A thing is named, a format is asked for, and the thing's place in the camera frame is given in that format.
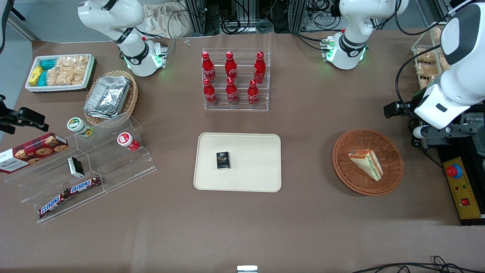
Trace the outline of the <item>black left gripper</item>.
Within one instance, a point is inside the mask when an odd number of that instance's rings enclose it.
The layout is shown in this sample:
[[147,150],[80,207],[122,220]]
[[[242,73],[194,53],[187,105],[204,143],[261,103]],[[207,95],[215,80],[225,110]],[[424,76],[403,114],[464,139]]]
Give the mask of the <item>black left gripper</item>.
[[406,103],[395,101],[383,107],[383,114],[387,119],[394,116],[408,116],[411,119],[417,119],[418,117],[414,113],[415,108],[416,105],[411,101]]

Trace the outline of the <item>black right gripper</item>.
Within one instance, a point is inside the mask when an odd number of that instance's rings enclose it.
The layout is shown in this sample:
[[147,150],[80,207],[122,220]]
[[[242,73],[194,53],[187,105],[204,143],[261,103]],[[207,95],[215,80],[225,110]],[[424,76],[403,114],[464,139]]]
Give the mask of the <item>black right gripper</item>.
[[2,108],[0,112],[0,131],[14,134],[17,127],[33,127],[43,132],[49,131],[49,125],[45,123],[45,116],[27,107],[21,107],[15,111]]

